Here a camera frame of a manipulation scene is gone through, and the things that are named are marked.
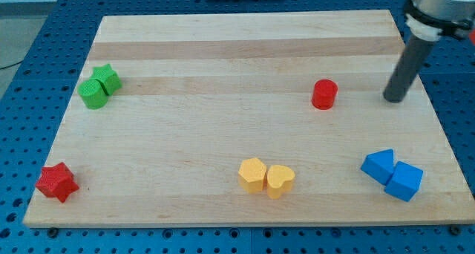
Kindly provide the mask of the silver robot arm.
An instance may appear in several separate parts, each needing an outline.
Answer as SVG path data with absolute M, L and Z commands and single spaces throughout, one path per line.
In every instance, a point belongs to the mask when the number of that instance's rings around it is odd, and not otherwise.
M 404 14 L 411 33 L 428 42 L 466 39 L 474 30 L 474 0 L 407 0 Z

